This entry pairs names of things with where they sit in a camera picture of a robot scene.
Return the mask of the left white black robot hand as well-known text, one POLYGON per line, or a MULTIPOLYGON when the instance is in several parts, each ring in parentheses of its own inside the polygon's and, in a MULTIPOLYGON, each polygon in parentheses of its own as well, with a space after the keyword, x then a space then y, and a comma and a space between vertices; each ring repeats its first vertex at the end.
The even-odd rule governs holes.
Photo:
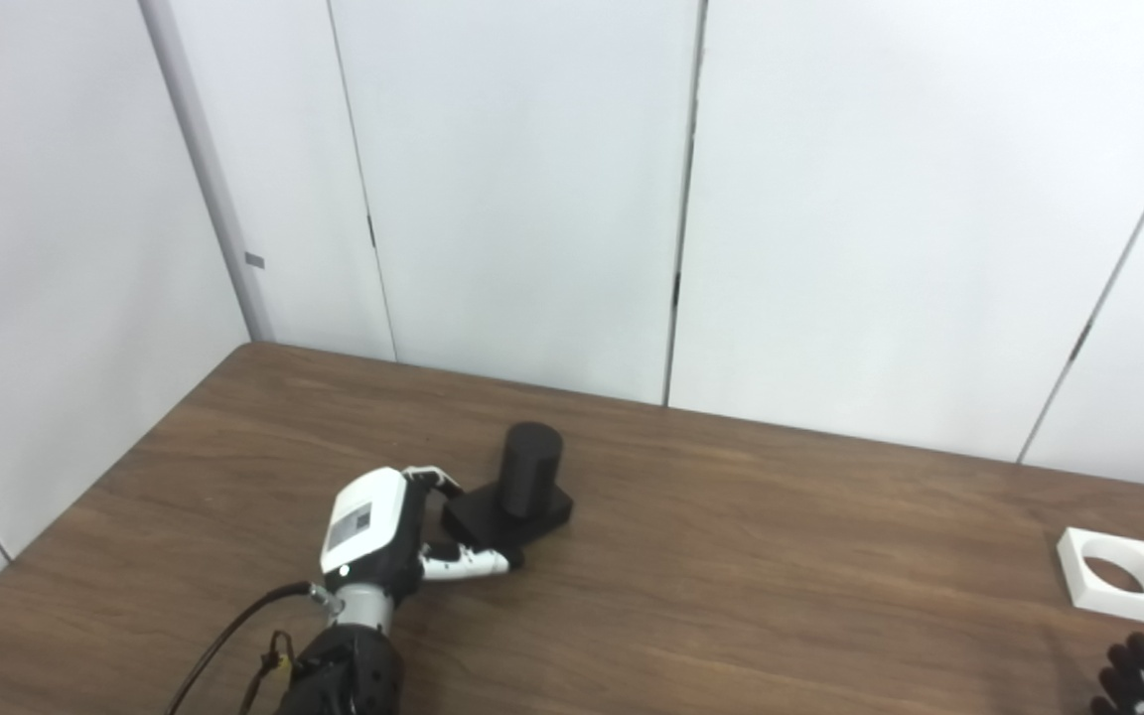
POLYGON ((521 549, 426 542, 426 502, 435 492, 448 499, 464 494, 437 467, 376 468, 341 488, 321 547, 326 588, 340 599, 367 590, 399 603, 426 580, 486 578, 525 565, 521 549))

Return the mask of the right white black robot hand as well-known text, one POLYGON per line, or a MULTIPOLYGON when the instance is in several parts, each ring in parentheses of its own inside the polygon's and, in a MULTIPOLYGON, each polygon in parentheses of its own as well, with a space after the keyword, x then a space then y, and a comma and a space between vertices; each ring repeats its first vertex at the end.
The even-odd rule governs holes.
POLYGON ((1144 714, 1144 633, 1110 646, 1107 659, 1098 674, 1103 696, 1093 697, 1090 714, 1144 714))

